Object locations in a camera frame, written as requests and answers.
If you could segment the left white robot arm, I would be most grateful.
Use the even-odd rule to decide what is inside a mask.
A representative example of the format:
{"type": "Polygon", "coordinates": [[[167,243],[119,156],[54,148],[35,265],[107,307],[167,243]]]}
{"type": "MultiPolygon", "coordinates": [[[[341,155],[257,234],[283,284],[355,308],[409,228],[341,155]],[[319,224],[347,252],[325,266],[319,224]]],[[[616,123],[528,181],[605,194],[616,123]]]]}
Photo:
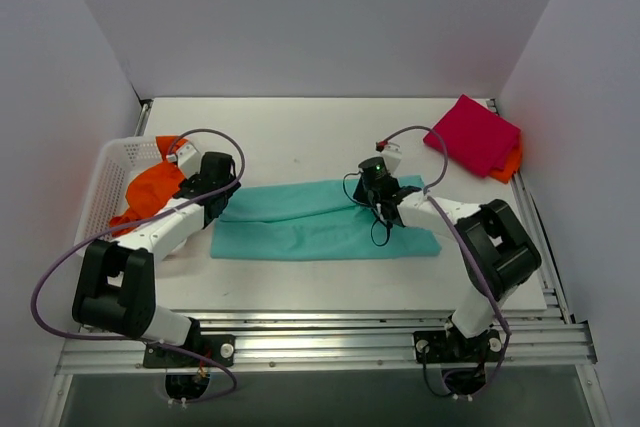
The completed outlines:
{"type": "Polygon", "coordinates": [[[198,327],[157,304],[155,267],[218,218],[239,187],[231,155],[204,153],[199,170],[161,209],[162,219],[86,247],[72,318],[131,339],[165,343],[166,355],[177,365],[194,364],[202,352],[198,327]]]}

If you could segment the teal t-shirt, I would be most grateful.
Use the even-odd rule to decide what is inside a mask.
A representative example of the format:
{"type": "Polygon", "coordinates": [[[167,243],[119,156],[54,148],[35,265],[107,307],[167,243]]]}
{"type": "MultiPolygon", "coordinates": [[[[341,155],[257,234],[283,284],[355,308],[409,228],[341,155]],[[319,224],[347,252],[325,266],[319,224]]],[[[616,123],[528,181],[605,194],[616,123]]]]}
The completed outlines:
{"type": "Polygon", "coordinates": [[[333,261],[436,257],[434,234],[390,232],[347,195],[357,181],[242,187],[214,222],[210,256],[227,260],[333,261]]]}

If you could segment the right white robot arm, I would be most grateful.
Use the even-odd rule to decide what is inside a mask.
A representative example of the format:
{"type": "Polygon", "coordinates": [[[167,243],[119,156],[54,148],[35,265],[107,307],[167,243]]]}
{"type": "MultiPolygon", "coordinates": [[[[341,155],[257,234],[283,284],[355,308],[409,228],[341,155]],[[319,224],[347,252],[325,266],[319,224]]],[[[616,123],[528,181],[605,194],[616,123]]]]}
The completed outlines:
{"type": "Polygon", "coordinates": [[[471,283],[444,329],[428,340],[438,351],[460,361],[480,350],[499,353],[506,346],[491,328],[498,321],[507,332],[504,302],[541,266],[541,256],[512,208],[503,200],[469,204],[436,198],[425,187],[402,187],[381,156],[358,165],[355,200],[368,207],[387,230],[421,229],[457,242],[471,283]]]}

